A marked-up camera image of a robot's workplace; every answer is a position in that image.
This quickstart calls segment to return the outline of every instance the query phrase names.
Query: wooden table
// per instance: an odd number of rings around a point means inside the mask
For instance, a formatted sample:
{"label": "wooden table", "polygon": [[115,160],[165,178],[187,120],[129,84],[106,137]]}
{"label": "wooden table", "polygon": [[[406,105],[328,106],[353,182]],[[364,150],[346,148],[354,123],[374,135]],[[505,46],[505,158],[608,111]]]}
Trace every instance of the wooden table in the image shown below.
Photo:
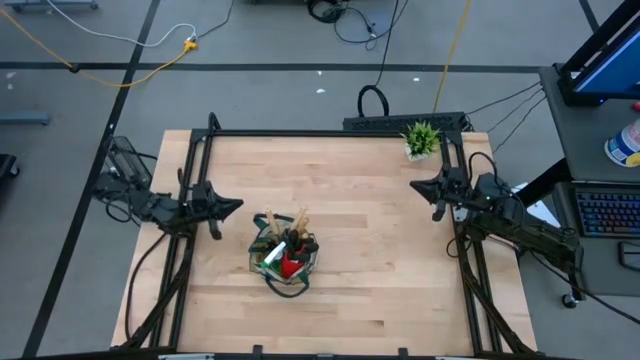
{"label": "wooden table", "polygon": [[[184,166],[189,135],[165,132],[154,191],[178,193],[176,171]],[[465,154],[491,152],[486,134],[463,138]],[[433,207],[409,187],[410,180],[436,176],[441,165],[439,155],[410,163],[400,138],[216,137],[209,179],[221,196],[245,203],[221,225],[221,241],[206,224],[198,229],[178,350],[247,353],[261,344],[265,353],[397,354],[407,347],[412,355],[471,355],[458,261],[445,253],[451,218],[447,212],[432,222]],[[475,174],[487,171],[486,161],[474,161]],[[267,207],[294,215],[302,205],[320,244],[319,263],[311,289],[283,299],[248,271],[247,249],[257,232],[251,219]],[[160,234],[153,224],[142,225],[131,269]],[[167,244],[138,274],[132,329],[157,300]],[[513,251],[490,241],[484,248],[497,308],[535,348]],[[124,304],[125,297],[113,344],[125,340]]]}

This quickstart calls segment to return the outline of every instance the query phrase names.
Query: computer monitor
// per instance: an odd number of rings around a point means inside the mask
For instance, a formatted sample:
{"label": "computer monitor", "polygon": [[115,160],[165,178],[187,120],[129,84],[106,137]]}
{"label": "computer monitor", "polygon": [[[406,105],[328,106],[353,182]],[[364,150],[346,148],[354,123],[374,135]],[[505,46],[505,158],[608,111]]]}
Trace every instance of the computer monitor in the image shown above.
{"label": "computer monitor", "polygon": [[561,67],[568,106],[640,99],[640,1],[625,0]]}

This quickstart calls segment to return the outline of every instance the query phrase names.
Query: white cable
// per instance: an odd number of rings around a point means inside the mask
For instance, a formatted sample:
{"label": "white cable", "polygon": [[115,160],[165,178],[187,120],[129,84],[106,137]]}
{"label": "white cable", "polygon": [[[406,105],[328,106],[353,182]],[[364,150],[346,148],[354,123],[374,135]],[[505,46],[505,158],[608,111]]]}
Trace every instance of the white cable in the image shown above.
{"label": "white cable", "polygon": [[195,39],[198,37],[198,35],[196,34],[196,27],[191,25],[191,24],[178,24],[174,27],[172,27],[169,31],[167,31],[167,33],[162,37],[162,39],[160,39],[160,41],[158,41],[155,44],[143,44],[140,42],[137,42],[134,39],[129,39],[126,37],[122,37],[122,36],[116,36],[116,35],[110,35],[110,34],[103,34],[103,33],[99,33],[96,31],[92,31],[87,29],[86,27],[78,24],[75,20],[73,20],[72,18],[70,18],[69,16],[67,16],[67,14],[63,13],[62,10],[60,10],[57,6],[55,6],[55,4],[51,1],[51,0],[47,0],[47,2],[49,3],[49,5],[51,5],[51,7],[58,12],[58,14],[62,15],[62,17],[64,17],[65,19],[69,20],[70,23],[72,23],[73,25],[79,27],[80,29],[82,29],[83,31],[91,34],[91,35],[96,35],[96,36],[101,36],[101,37],[106,37],[106,38],[110,38],[110,39],[116,39],[116,40],[123,40],[123,41],[128,41],[130,43],[136,44],[136,45],[140,45],[140,46],[144,46],[144,47],[156,47],[160,44],[162,44],[162,42],[167,38],[167,36],[169,36],[173,30],[179,28],[179,27],[183,27],[183,26],[188,26],[191,28],[192,32],[191,32],[191,36],[189,38],[191,39]]}

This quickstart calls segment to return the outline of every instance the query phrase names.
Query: keyboard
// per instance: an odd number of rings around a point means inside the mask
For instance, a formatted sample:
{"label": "keyboard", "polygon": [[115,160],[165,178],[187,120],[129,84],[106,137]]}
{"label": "keyboard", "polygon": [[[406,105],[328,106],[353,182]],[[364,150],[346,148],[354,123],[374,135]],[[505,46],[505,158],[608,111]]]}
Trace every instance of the keyboard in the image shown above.
{"label": "keyboard", "polygon": [[431,124],[440,131],[469,131],[470,123],[463,112],[345,118],[344,130],[404,133],[417,122]]}
{"label": "keyboard", "polygon": [[578,187],[574,195],[583,235],[640,238],[640,187]]}

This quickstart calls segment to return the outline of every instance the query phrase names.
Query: small plant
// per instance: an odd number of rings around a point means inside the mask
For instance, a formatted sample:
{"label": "small plant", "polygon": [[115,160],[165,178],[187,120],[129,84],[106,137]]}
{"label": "small plant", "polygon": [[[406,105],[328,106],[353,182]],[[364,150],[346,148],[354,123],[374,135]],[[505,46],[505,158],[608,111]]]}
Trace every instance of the small plant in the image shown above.
{"label": "small plant", "polygon": [[414,126],[409,126],[408,134],[401,135],[407,141],[409,156],[415,158],[422,155],[429,156],[438,151],[439,134],[440,131],[432,129],[431,124],[416,123]]}

